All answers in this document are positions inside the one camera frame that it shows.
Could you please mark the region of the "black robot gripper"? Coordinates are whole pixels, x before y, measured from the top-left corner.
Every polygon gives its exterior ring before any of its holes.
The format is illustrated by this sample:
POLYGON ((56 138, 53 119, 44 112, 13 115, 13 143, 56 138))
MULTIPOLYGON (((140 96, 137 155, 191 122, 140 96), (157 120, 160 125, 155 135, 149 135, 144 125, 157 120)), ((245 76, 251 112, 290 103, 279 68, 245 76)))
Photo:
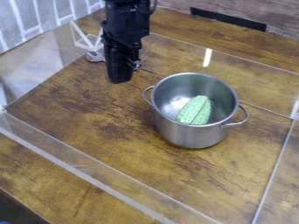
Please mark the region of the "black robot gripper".
POLYGON ((141 38, 149 34, 151 0, 105 0, 103 43, 109 80, 117 84, 132 79, 141 66, 141 38))

